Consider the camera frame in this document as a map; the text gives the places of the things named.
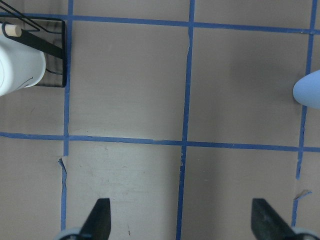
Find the paper towel holder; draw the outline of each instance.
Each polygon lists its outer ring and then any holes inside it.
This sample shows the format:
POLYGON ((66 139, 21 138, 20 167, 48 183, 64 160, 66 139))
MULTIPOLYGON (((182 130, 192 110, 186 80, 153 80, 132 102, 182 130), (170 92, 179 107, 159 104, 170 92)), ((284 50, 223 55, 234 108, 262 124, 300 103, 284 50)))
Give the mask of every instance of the paper towel holder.
POLYGON ((44 52, 46 60, 53 63, 54 69, 46 68, 46 74, 50 75, 49 80, 43 79, 37 86, 64 88, 67 84, 67 27, 65 21, 54 17, 26 16, 3 0, 0 0, 0 9, 5 11, 0 13, 0 18, 4 19, 4 21, 0 20, 0 34, 44 52))

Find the light blue object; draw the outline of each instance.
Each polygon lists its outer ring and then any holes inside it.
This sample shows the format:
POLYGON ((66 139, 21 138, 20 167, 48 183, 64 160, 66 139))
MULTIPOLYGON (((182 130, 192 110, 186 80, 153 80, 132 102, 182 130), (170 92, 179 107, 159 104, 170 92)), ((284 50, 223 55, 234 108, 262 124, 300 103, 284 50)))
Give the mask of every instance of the light blue object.
POLYGON ((293 97, 302 105, 320 109, 320 70, 297 81, 293 87, 293 97))

